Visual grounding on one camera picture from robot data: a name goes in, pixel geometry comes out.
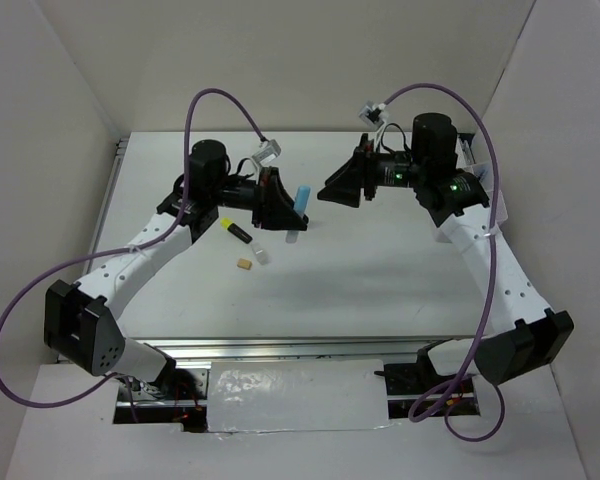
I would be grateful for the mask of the light blue highlighter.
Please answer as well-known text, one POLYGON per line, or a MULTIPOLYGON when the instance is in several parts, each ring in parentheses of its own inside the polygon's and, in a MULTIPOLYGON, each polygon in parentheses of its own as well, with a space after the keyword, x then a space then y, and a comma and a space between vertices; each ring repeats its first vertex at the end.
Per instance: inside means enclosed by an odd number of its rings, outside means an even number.
MULTIPOLYGON (((300 216, 305 214, 307 205, 309 203, 311 188, 307 185, 301 185, 298 187, 294 199, 294 211, 298 213, 300 216)), ((285 242, 287 244, 293 244, 297 241, 299 237, 298 230, 289 230, 285 237, 285 242)))

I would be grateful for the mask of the clear tape roll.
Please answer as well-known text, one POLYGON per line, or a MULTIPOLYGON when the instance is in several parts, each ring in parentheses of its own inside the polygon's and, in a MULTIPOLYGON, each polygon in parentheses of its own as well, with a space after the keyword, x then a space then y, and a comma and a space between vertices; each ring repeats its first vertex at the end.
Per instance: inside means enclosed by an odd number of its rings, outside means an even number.
POLYGON ((267 265, 270 262, 270 257, 267 251, 262 245, 256 241, 250 243, 250 248, 254 254, 255 259, 260 265, 267 265))

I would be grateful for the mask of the yellow highlighter marker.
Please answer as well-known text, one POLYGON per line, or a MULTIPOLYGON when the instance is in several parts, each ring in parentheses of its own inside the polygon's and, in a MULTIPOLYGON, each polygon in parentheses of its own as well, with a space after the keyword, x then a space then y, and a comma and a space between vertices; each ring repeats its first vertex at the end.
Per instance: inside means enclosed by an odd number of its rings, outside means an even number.
POLYGON ((239 239, 244 244, 249 245, 253 241, 253 237, 244 229, 239 227, 230 218, 223 217, 221 219, 221 226, 224 230, 233 235, 235 238, 239 239))

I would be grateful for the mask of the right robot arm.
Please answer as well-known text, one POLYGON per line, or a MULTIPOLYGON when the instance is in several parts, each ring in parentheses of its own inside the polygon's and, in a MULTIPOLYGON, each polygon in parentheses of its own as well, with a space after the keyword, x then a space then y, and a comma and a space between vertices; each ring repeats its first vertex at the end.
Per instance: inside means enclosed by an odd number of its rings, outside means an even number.
POLYGON ((470 371, 500 385, 550 364, 574 329, 537 292, 499 229, 477 177, 457 166, 457 130, 440 113, 415 117, 407 151, 380 152, 363 135, 351 158, 318 192, 320 201, 359 207, 380 187, 410 188, 440 234, 462 255, 489 308, 470 371))

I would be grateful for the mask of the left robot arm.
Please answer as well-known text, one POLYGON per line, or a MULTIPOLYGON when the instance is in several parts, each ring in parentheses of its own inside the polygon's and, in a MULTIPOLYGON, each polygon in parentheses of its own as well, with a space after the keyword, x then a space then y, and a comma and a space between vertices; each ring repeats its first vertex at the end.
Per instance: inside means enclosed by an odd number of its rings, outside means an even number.
POLYGON ((58 280, 47 289, 45 344, 93 376, 130 376, 156 399, 173 394, 175 360, 125 337, 118 321, 158 271, 204 235, 221 207, 251 212, 253 226, 263 230, 306 230, 307 216, 295 211, 278 168, 270 164, 280 152, 276 141, 263 141, 249 159, 255 173, 241 175, 230 173, 224 144, 196 142, 186 172, 128 246, 74 283, 58 280))

